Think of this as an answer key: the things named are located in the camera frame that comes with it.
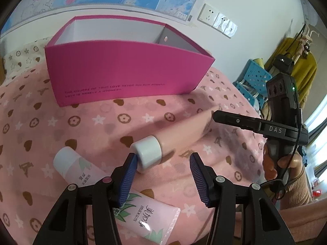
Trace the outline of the right forearm peach sleeve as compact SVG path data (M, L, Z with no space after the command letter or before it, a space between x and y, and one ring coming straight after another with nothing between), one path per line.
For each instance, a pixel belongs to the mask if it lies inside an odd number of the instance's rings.
M301 176L293 180L288 178L285 195L280 201L280 209L286 210L312 203L313 200L310 192L303 165L303 174Z

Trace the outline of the right hand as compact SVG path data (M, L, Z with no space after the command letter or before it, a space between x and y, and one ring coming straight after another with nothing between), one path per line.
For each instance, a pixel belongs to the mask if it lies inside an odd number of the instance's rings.
M282 169L287 167L287 164L291 158L291 155L287 155L285 157L282 157L277 162L278 166ZM264 177L267 181L273 180L277 178L278 172L276 170L276 164L271 159L269 155L268 145L267 143L264 145L264 151L263 151L263 170L264 170ZM303 163L302 163L302 157L298 153L295 153L293 155L293 158L288 166L289 168L289 180L296 179L297 177L301 176L303 174Z

